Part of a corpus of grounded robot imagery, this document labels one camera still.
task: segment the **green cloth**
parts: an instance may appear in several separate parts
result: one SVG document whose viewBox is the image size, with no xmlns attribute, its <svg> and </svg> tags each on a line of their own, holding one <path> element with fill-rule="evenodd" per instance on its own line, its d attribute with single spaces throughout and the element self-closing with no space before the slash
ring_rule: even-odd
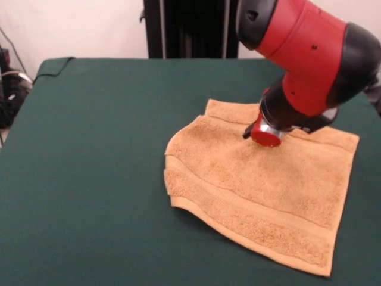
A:
<svg viewBox="0 0 381 286">
<path fill-rule="evenodd" d="M 381 121 L 363 95 L 333 125 L 361 141 L 331 278 L 170 206 L 170 138 L 207 99 L 257 102 L 282 73 L 266 60 L 44 62 L 1 152 L 0 284 L 381 285 Z"/>
</svg>

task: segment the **black stand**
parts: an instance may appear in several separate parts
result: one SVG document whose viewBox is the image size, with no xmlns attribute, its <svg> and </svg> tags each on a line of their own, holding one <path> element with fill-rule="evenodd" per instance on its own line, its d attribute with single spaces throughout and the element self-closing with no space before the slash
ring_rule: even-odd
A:
<svg viewBox="0 0 381 286">
<path fill-rule="evenodd" d="M 144 0 L 149 58 L 236 58 L 238 0 Z"/>
</svg>

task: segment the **red casing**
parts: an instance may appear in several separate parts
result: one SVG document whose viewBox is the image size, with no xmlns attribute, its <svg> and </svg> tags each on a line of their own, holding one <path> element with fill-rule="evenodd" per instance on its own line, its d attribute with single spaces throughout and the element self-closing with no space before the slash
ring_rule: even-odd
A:
<svg viewBox="0 0 381 286">
<path fill-rule="evenodd" d="M 307 0 L 278 0 L 257 51 L 284 68 L 283 91 L 306 116 L 328 109 L 336 79 L 346 23 Z"/>
</svg>

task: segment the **towel fold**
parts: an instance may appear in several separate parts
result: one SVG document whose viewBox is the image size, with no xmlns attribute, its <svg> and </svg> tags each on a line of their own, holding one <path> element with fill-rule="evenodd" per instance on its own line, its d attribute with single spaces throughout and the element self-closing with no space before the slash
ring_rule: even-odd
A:
<svg viewBox="0 0 381 286">
<path fill-rule="evenodd" d="M 359 137 L 295 130 L 277 148 L 243 140 L 258 104 L 209 100 L 165 151 L 171 205 L 275 262 L 330 276 Z"/>
</svg>

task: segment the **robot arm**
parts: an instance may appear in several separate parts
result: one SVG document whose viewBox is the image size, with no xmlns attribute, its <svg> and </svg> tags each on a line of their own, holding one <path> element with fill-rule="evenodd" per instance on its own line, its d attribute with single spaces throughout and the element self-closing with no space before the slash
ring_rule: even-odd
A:
<svg viewBox="0 0 381 286">
<path fill-rule="evenodd" d="M 365 88 L 364 93 L 381 117 L 381 73 Z"/>
<path fill-rule="evenodd" d="M 295 128 L 312 133 L 331 124 L 381 65 L 374 35 L 308 0 L 240 0 L 236 30 L 243 45 L 286 70 L 265 90 L 244 135 L 263 146 L 279 146 Z"/>
</svg>

